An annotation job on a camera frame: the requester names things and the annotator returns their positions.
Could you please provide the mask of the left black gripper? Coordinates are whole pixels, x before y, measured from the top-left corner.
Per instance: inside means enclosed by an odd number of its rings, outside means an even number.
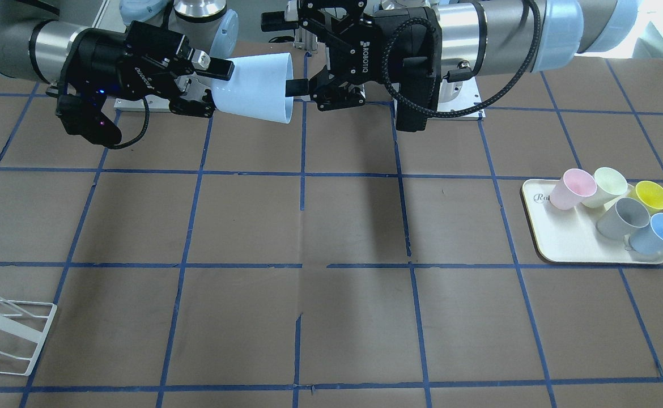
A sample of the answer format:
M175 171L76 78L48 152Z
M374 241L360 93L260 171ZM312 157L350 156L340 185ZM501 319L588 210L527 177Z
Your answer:
M310 96L321 112L358 108L366 103L363 85L375 82L397 101L396 129L423 131L442 80L437 14L427 5L371 15L365 8L365 1L290 1L262 14L262 31L303 29L326 47L325 67L286 80L285 96Z

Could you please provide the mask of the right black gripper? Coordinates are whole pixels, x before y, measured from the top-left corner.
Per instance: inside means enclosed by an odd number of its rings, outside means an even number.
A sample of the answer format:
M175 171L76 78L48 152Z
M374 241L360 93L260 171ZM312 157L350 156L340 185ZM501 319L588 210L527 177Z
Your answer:
M142 22L125 33L89 28L77 35L60 70L55 114L64 130L93 145L125 149L139 142L148 128L148 95L170 100L180 116L212 118L216 105L211 91L198 100L179 97L178 77L230 81L234 62L194 50L183 34ZM108 98L140 100L144 120L140 133L122 141L121 129L103 112Z

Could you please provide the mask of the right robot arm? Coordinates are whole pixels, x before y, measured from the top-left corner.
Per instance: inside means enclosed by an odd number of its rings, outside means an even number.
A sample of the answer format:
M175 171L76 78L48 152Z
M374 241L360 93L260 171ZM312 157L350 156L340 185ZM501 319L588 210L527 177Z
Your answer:
M0 75L46 83L70 135L124 149L150 120L148 96L171 113L210 118L211 81L234 75L238 17L225 1L122 1L124 32L79 24L65 1L0 1Z

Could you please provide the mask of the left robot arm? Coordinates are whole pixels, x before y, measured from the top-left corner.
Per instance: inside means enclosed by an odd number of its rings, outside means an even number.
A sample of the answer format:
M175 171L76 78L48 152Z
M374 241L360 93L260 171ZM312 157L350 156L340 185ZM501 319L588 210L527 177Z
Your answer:
M302 29L326 47L319 73L292 85L320 111L356 108L363 85L396 101L396 129L423 131L496 103L527 72L605 52L627 37L639 1L289 1L264 32Z

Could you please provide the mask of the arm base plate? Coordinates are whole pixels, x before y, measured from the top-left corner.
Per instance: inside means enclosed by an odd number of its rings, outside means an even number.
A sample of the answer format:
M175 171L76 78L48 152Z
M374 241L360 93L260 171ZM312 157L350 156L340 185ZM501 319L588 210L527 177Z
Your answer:
M471 108L482 102L476 78L440 83L437 111L450 112Z
M170 100L166 100L156 95L147 95L145 96L145 100L147 100L148 111L150 111L150 113L171 113ZM114 101L114 108L124 112L143 113L143 111L145 111L145 104L140 99L124 100L122 98L117 98L116 101Z

